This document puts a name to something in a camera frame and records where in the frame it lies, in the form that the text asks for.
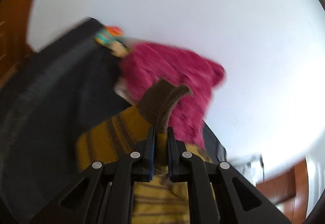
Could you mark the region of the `magenta fleece garment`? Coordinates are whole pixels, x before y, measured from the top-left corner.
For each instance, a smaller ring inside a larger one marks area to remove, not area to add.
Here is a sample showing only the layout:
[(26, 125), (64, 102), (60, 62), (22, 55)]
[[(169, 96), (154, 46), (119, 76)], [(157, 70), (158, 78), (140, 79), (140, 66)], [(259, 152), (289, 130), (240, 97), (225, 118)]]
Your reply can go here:
[(181, 98), (174, 107), (169, 126), (177, 140), (205, 147), (203, 118), (213, 89), (225, 78), (222, 65), (188, 49), (142, 42), (121, 59), (119, 67), (126, 89), (135, 102), (159, 79), (166, 79), (175, 86), (187, 85), (192, 93)]

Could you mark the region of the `wooden door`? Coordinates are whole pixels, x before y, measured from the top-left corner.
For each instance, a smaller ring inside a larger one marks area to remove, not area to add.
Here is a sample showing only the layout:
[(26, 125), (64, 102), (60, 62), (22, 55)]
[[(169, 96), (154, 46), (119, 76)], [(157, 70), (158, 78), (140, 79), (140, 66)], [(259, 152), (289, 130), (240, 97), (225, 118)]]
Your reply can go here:
[(34, 53), (27, 44), (33, 0), (1, 0), (1, 86)]

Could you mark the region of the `yellow brown striped sweater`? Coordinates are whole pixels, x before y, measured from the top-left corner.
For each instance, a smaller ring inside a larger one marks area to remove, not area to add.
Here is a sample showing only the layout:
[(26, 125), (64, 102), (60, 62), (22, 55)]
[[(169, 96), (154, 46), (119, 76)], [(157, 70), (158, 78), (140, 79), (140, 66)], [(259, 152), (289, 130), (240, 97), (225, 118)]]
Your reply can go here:
[(158, 131), (158, 166), (152, 181), (133, 188), (132, 223), (190, 223), (186, 183), (172, 183), (167, 175), (167, 123), (177, 102), (190, 93), (186, 85), (161, 79), (140, 102), (83, 132), (76, 143), (78, 167), (94, 161), (112, 163), (135, 150), (150, 127)]

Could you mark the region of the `colourful patterned cloth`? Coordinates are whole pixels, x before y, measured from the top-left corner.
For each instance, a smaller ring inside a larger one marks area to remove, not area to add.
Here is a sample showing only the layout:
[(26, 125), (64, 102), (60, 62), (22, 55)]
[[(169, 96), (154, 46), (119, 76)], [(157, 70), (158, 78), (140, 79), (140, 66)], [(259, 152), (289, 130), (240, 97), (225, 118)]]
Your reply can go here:
[(124, 58), (131, 52), (131, 49), (123, 43), (125, 34), (117, 26), (104, 26), (94, 37), (94, 40), (101, 46), (108, 48), (111, 54), (118, 58)]

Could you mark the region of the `dark storage bag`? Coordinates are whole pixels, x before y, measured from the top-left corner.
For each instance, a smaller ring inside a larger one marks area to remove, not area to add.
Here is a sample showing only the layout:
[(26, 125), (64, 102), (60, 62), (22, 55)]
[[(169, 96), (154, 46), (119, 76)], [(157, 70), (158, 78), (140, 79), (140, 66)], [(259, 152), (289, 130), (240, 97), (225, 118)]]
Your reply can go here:
[[(121, 77), (122, 58), (94, 40), (102, 27), (87, 19), (36, 54), (1, 91), (1, 199), (15, 223), (31, 223), (84, 171), (76, 155), (83, 132), (138, 103)], [(212, 163), (205, 147), (183, 143)], [(167, 147), (166, 159), (169, 176)]]

